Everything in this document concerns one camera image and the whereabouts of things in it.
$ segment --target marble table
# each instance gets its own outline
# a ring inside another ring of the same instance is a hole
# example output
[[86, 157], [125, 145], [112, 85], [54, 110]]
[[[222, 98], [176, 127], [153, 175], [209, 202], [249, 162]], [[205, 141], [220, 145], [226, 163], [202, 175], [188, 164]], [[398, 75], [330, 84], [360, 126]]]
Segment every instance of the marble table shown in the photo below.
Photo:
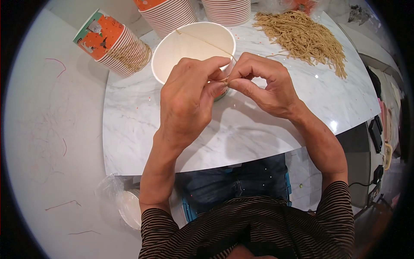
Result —
[[[236, 58], [243, 52], [260, 56], [281, 51], [264, 32], [249, 22], [231, 27]], [[342, 30], [326, 14], [321, 24], [344, 47], [347, 78], [341, 79], [327, 65], [310, 66], [285, 56], [271, 57], [287, 67], [296, 92], [309, 109], [336, 135], [380, 113], [377, 96], [358, 53]], [[151, 31], [141, 37], [155, 50], [160, 39]], [[253, 80], [265, 87], [261, 78]], [[159, 128], [160, 89], [151, 65], [129, 78], [109, 73], [103, 108], [103, 155], [106, 174], [141, 175]], [[285, 119], [263, 112], [243, 94], [230, 90], [214, 104], [212, 121], [199, 138], [184, 150], [176, 172], [221, 167], [288, 152], [305, 145], [295, 127]]]

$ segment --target fingernail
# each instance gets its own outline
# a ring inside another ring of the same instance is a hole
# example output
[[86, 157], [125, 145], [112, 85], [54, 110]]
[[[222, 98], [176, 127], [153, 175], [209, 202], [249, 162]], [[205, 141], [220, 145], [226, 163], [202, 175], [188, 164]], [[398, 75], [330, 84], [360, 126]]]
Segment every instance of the fingernail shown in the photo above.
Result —
[[230, 88], [234, 88], [238, 86], [238, 83], [236, 81], [230, 81]]

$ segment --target forearm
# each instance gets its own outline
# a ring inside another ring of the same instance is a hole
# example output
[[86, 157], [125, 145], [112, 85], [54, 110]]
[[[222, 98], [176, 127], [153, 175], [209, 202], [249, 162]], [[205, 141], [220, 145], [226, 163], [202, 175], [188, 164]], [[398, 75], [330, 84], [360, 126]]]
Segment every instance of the forearm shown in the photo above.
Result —
[[171, 213], [168, 199], [175, 179], [174, 167], [180, 152], [168, 149], [154, 136], [154, 143], [140, 183], [141, 213], [148, 208], [160, 208]]
[[348, 183], [344, 150], [332, 131], [300, 101], [289, 120], [305, 139], [309, 157], [322, 172], [324, 190], [334, 181]]

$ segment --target left hand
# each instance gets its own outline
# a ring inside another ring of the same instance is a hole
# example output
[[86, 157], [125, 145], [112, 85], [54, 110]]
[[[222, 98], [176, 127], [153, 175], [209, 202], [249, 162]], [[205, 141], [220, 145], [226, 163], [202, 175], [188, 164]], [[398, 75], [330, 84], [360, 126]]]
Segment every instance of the left hand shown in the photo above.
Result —
[[161, 125], [154, 143], [161, 142], [178, 156], [196, 140], [211, 121], [214, 97], [226, 87], [207, 82], [226, 78], [220, 67], [229, 63], [224, 57], [182, 58], [174, 66], [161, 89]]

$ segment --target jeans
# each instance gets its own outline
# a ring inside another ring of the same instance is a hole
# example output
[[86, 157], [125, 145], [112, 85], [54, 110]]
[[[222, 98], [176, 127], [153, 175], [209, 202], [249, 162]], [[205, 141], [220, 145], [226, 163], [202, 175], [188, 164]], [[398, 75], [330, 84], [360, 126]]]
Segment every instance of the jeans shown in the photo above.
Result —
[[176, 186], [197, 214], [240, 196], [288, 200], [284, 154], [243, 163], [176, 174]]

